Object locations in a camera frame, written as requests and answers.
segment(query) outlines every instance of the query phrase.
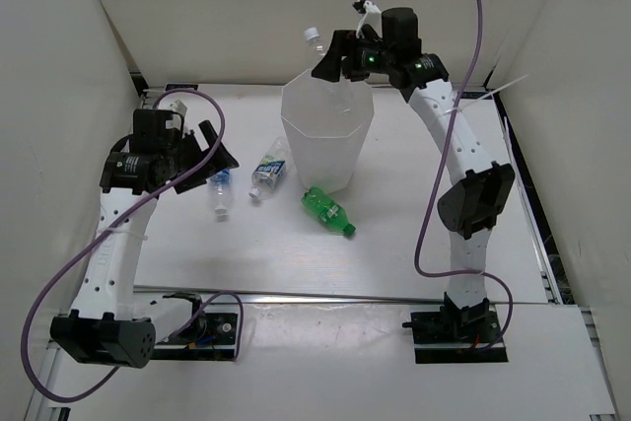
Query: bottle cap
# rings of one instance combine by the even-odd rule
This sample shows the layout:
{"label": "bottle cap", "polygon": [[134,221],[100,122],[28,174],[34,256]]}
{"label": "bottle cap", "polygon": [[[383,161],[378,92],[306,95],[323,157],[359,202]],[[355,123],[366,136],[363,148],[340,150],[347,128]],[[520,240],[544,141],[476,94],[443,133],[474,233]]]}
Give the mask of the bottle cap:
{"label": "bottle cap", "polygon": [[257,187],[253,187],[249,191],[249,197],[251,197],[252,199],[258,199],[260,197],[260,189],[258,189]]}
{"label": "bottle cap", "polygon": [[217,207],[215,207],[215,214],[217,214],[218,216],[225,216],[226,214],[228,214],[228,208],[223,204],[219,204],[217,205]]}
{"label": "bottle cap", "polygon": [[305,41],[309,42],[314,38],[319,38],[319,32],[316,27],[311,27],[305,30]]}
{"label": "bottle cap", "polygon": [[342,229],[342,233],[344,234],[344,237],[351,237],[355,234],[355,226],[348,224],[344,229]]}

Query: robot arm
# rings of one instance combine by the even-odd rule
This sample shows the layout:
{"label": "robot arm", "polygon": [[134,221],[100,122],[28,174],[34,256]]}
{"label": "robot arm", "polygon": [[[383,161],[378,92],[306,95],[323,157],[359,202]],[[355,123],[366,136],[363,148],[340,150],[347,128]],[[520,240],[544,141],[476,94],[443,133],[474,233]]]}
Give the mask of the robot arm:
{"label": "robot arm", "polygon": [[[440,58],[423,53],[418,19],[412,9],[394,8],[382,13],[383,36],[369,26],[335,31],[328,53],[312,75],[325,81],[367,79],[387,74],[392,86],[421,117],[439,150],[443,150],[454,91]],[[510,164],[498,165],[460,115],[447,156],[452,188],[438,201],[438,211],[450,231],[451,270],[486,267],[486,248],[497,216],[503,211],[515,174]],[[444,314],[458,334],[485,319],[489,302],[481,275],[451,277]]]}
{"label": "robot arm", "polygon": [[[101,179],[101,213],[97,233],[111,234],[90,257],[88,268],[70,313],[57,316],[50,335],[81,363],[144,367],[157,342],[178,330],[199,309],[201,298],[175,293],[135,310],[133,284],[145,231],[158,200],[148,202],[115,229],[109,226],[117,215],[147,193],[197,165],[202,152],[193,132],[184,133],[185,106],[167,109],[137,109],[133,133],[111,150]],[[207,142],[217,135],[207,120],[200,124]],[[123,151],[128,143],[129,151]],[[222,146],[206,167],[175,187],[185,192],[206,178],[239,164]],[[199,317],[178,339],[195,341],[206,330]]]}

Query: white table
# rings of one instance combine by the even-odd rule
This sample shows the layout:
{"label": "white table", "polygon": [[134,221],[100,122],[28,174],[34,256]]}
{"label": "white table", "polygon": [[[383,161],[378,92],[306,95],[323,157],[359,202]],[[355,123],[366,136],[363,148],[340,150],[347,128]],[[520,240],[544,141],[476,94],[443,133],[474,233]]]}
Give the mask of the white table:
{"label": "white table", "polygon": [[[224,143],[241,163],[233,171],[235,204],[216,222],[206,187],[160,198],[143,245],[136,285],[234,289],[441,300],[447,281],[418,276],[412,256],[439,162],[439,151],[420,118],[395,90],[374,89],[375,118],[349,186],[333,195],[357,227],[352,240],[332,235],[303,209],[295,172],[270,200],[254,205],[250,174],[273,140],[283,135],[280,87],[202,86],[222,106]],[[210,118],[211,105],[181,95],[188,124]],[[464,115],[499,163],[509,161],[492,101]],[[449,188],[447,174],[442,190]],[[422,266],[449,269],[449,239],[435,213]],[[533,236],[517,183],[488,247],[488,271],[505,279],[516,302],[545,303]],[[506,301],[488,283],[491,300]]]}
{"label": "white table", "polygon": [[[406,306],[245,310],[237,363],[122,369],[73,403],[70,419],[590,421],[613,413],[575,307],[517,305],[506,335],[509,363],[480,365],[415,365],[411,334],[400,328]],[[60,357],[53,384],[60,394],[78,393],[108,370]]]}

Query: white wall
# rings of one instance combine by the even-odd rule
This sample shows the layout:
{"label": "white wall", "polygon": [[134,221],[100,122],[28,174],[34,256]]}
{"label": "white wall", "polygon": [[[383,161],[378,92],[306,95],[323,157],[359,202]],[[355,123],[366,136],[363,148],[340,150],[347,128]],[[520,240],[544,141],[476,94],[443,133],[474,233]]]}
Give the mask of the white wall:
{"label": "white wall", "polygon": [[[355,28],[355,0],[102,0],[152,85],[166,81],[280,84],[308,65],[302,32]],[[474,0],[375,0],[419,15],[428,51],[461,80],[475,40]],[[496,61],[505,76],[544,0],[484,0],[485,37],[474,84]]]}
{"label": "white wall", "polygon": [[[93,234],[104,159],[137,98],[98,0],[0,0],[0,32],[0,418],[17,420],[33,391],[20,363],[24,317]],[[73,291],[64,280],[39,314],[36,366]]]}
{"label": "white wall", "polygon": [[630,0],[548,0],[505,105],[581,304],[593,307],[631,419]]}

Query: green bottle cap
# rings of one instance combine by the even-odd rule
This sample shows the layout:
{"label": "green bottle cap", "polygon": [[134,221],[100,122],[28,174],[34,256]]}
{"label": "green bottle cap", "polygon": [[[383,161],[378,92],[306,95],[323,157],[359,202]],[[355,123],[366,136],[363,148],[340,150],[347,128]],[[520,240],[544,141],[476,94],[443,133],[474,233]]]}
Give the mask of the green bottle cap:
{"label": "green bottle cap", "polygon": [[344,227],[344,229],[342,229],[342,233],[345,237],[351,237],[353,234],[355,234],[355,226],[352,224],[348,224],[346,227]]}

